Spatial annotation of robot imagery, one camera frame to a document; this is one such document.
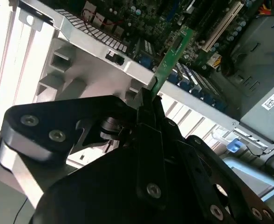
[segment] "silver bolt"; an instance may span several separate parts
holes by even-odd
[[[173,120],[169,120],[168,123],[171,125],[171,126],[175,126],[175,123]]]
[[[158,199],[161,197],[161,194],[162,194],[161,189],[155,183],[149,183],[146,189],[147,189],[147,193],[153,198]]]
[[[49,132],[49,138],[53,141],[63,142],[66,139],[66,135],[60,130],[52,130]]]
[[[211,213],[215,216],[218,220],[222,221],[224,219],[222,211],[214,204],[210,207]]]
[[[201,141],[197,138],[194,139],[194,142],[196,142],[198,145],[201,145]]]
[[[252,213],[253,213],[253,215],[255,215],[255,217],[257,217],[259,220],[262,220],[262,215],[261,215],[261,213],[260,213],[256,208],[252,208]]]
[[[24,115],[20,119],[21,123],[26,126],[36,126],[39,123],[39,119],[36,116],[33,115]]]
[[[267,210],[263,210],[263,213],[268,217],[270,220],[273,220],[271,214]]]

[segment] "white sticker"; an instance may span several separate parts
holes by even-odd
[[[261,106],[269,111],[274,106],[274,94],[269,99],[267,99],[267,101],[264,102]]]

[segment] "blue component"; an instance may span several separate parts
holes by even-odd
[[[234,139],[227,145],[227,149],[232,153],[236,153],[244,145],[245,144],[240,142],[238,139]]]
[[[226,108],[226,103],[220,101],[220,100],[216,100],[216,105],[215,105],[215,108],[219,111],[224,111],[224,109]]]
[[[201,93],[196,89],[193,89],[191,94],[196,98],[199,98],[199,99],[201,98]]]
[[[147,69],[150,68],[151,66],[151,62],[152,62],[152,59],[150,57],[147,57],[145,55],[143,55],[140,60],[139,60],[140,64],[143,66],[143,67],[146,67]]]
[[[203,102],[207,103],[208,105],[213,105],[215,101],[210,94],[204,94]]]
[[[186,92],[189,92],[190,90],[191,90],[191,86],[190,86],[190,84],[189,83],[187,83],[187,82],[185,82],[185,81],[182,81],[180,84],[179,84],[179,87],[182,89],[182,90],[184,90],[184,91],[186,91]]]
[[[177,85],[179,83],[178,74],[174,70],[172,70],[167,80],[168,82],[171,82],[172,84]]]
[[[179,0],[176,0],[175,3],[174,3],[174,5],[173,5],[173,7],[172,7],[172,10],[167,15],[167,18],[166,18],[167,22],[170,22],[172,20],[172,18],[174,17],[175,12],[176,12],[176,10],[178,8],[178,5],[179,5]]]

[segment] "white pci slot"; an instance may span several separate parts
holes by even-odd
[[[215,31],[212,33],[209,40],[206,42],[205,46],[202,48],[205,52],[208,52],[221,34],[225,31],[225,29],[229,26],[235,16],[239,13],[241,8],[243,8],[244,4],[240,1],[235,2],[233,7],[229,10],[229,12],[225,15],[221,23],[217,26]]]

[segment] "red wire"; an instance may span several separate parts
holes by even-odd
[[[108,26],[108,25],[117,25],[117,24],[120,24],[120,23],[123,22],[122,20],[120,20],[120,21],[118,21],[118,22],[105,23],[103,20],[101,20],[101,19],[96,15],[96,13],[91,12],[91,11],[88,10],[87,8],[83,9],[83,11],[82,11],[83,17],[84,17],[85,11],[88,11],[89,13],[93,14],[93,15],[94,15],[100,22],[102,22],[102,24],[104,24],[105,26]]]

